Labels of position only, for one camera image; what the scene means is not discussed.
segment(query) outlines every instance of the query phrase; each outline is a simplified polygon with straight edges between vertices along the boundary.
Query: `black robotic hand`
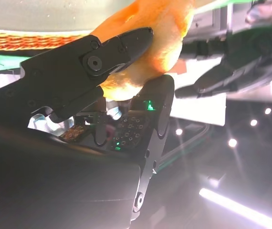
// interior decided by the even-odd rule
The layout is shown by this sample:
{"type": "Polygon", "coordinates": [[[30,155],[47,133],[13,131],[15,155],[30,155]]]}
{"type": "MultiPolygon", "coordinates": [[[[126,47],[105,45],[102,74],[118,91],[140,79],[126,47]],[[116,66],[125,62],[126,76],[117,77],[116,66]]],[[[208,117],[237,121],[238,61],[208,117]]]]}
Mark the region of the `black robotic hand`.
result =
{"type": "Polygon", "coordinates": [[[180,58],[216,56],[223,56],[220,64],[203,74],[193,85],[177,89],[177,98],[246,91],[272,81],[272,26],[241,31],[225,40],[184,44],[180,58]]]}

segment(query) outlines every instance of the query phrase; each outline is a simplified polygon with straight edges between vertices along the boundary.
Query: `led light strip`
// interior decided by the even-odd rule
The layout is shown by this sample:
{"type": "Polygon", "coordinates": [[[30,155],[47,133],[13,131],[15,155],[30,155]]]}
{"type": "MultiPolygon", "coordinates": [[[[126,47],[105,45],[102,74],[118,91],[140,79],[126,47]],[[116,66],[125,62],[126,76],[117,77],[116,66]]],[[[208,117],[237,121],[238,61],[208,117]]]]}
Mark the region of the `led light strip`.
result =
{"type": "Polygon", "coordinates": [[[262,225],[266,228],[269,228],[269,229],[272,229],[272,218],[262,214],[262,213],[259,213],[255,210],[252,210],[246,206],[243,206],[231,199],[228,199],[226,197],[223,197],[213,191],[210,191],[208,189],[205,189],[205,188],[202,188],[199,192],[199,194],[216,203],[216,204],[219,204],[221,205],[222,207],[225,207],[259,225],[262,225]]]}

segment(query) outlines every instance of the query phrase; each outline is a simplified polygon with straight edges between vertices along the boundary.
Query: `ceiling light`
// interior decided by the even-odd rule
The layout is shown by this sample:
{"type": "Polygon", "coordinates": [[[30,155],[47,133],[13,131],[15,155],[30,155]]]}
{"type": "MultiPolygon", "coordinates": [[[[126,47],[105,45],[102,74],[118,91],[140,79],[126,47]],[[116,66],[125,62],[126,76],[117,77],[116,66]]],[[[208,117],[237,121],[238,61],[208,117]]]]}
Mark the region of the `ceiling light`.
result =
{"type": "Polygon", "coordinates": [[[177,130],[175,131],[175,133],[176,133],[177,135],[181,135],[181,134],[183,133],[183,130],[182,130],[182,129],[177,129],[177,130]]]}
{"type": "Polygon", "coordinates": [[[256,126],[257,125],[257,120],[256,119],[253,119],[251,120],[251,126],[256,126]]]}
{"type": "Polygon", "coordinates": [[[228,145],[231,147],[231,148],[234,148],[234,147],[236,147],[236,145],[237,145],[237,140],[236,139],[230,139],[229,141],[228,141],[228,145]]]}
{"type": "Polygon", "coordinates": [[[258,211],[243,206],[242,204],[239,204],[229,198],[221,196],[220,194],[217,194],[205,188],[202,188],[199,194],[205,199],[208,199],[216,204],[219,204],[224,208],[227,208],[259,225],[264,226],[264,228],[272,229],[272,218],[262,213],[259,213],[258,211]]]}
{"type": "Polygon", "coordinates": [[[272,109],[266,108],[264,113],[267,114],[267,115],[269,115],[271,113],[271,111],[272,111],[272,109]]]}

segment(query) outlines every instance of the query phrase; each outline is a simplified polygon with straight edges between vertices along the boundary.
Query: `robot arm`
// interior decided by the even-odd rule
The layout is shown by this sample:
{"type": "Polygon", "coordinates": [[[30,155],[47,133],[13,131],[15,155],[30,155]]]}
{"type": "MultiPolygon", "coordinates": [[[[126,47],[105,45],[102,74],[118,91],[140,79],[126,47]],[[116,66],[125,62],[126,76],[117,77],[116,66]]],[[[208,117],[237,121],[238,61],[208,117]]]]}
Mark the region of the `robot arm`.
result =
{"type": "Polygon", "coordinates": [[[183,59],[215,56],[223,56],[220,64],[193,85],[177,89],[177,98],[246,91],[272,81],[272,26],[241,31],[225,40],[188,43],[181,53],[183,59]]]}
{"type": "Polygon", "coordinates": [[[103,101],[99,84],[152,38],[150,28],[103,44],[87,36],[22,62],[24,77],[0,88],[0,229],[126,229],[138,217],[167,138],[173,78],[144,85],[106,148],[79,140],[90,113],[103,145],[103,105],[89,105],[103,101]],[[57,138],[27,128],[35,114],[56,123],[74,116],[78,125],[57,138]]]}

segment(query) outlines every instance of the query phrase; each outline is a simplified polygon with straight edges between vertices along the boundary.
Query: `green led light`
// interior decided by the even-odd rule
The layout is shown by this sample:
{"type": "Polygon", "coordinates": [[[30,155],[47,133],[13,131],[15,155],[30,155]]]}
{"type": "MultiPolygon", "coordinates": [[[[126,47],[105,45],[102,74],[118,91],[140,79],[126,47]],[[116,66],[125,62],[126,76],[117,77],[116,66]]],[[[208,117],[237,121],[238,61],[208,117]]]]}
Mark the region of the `green led light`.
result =
{"type": "Polygon", "coordinates": [[[144,103],[146,103],[146,109],[148,111],[154,111],[154,107],[152,106],[152,100],[147,100],[147,101],[144,101],[144,103]]]}

